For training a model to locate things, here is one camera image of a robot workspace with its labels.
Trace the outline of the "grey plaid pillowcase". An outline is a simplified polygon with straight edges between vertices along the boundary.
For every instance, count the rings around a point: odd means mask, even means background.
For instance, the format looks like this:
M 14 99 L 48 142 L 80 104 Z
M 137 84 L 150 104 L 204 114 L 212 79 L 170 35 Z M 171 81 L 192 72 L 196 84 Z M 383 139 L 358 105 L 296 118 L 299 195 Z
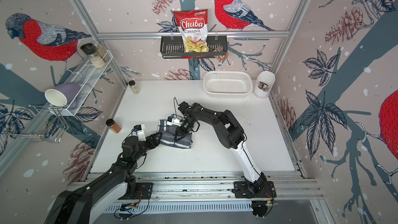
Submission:
M 157 132 L 162 133 L 160 144 L 173 148 L 190 149 L 193 143 L 192 132 L 184 138 L 175 141 L 176 128 L 176 125 L 167 125 L 167 120 L 165 119 L 159 120 Z

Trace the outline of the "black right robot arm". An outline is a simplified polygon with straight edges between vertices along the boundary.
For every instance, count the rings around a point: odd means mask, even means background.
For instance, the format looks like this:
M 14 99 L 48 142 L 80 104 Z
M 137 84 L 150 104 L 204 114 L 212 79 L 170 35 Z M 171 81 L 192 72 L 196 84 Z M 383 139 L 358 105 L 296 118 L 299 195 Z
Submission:
M 246 145 L 247 136 L 232 112 L 212 111 L 199 103 L 190 105 L 187 102 L 180 103 L 178 110 L 182 113 L 183 122 L 176 128 L 174 141 L 177 142 L 194 132 L 195 123 L 211 125 L 220 143 L 232 150 L 244 173 L 246 188 L 234 189 L 233 192 L 244 198 L 259 196 L 268 185 L 267 179 L 251 157 Z

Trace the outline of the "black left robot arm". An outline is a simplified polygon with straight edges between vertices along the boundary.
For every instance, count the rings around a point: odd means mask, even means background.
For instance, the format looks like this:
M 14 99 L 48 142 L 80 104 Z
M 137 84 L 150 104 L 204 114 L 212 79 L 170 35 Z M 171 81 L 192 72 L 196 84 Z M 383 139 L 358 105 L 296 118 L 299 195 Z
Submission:
M 133 175 L 138 161 L 159 146 L 157 132 L 140 141 L 130 135 L 122 142 L 122 152 L 110 169 L 97 179 L 74 191 L 60 193 L 48 214 L 46 224 L 92 224 L 119 199 L 150 200 L 153 183 L 137 183 Z

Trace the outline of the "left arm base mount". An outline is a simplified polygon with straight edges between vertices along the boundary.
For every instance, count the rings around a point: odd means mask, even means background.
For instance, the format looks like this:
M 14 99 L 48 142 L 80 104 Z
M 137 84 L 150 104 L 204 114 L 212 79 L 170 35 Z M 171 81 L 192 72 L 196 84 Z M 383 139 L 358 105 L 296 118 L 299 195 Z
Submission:
M 117 200 L 150 200 L 154 183 L 125 183 L 125 194 Z

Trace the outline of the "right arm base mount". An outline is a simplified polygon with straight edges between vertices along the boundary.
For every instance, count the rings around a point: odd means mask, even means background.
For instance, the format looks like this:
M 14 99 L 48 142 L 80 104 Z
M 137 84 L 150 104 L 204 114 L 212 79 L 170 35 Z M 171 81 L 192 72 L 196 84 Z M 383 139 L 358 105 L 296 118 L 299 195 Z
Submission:
M 277 193 L 272 181 L 267 181 L 264 186 L 258 189 L 252 183 L 247 181 L 235 181 L 234 188 L 231 190 L 236 198 L 253 199 L 253 198 L 276 198 Z

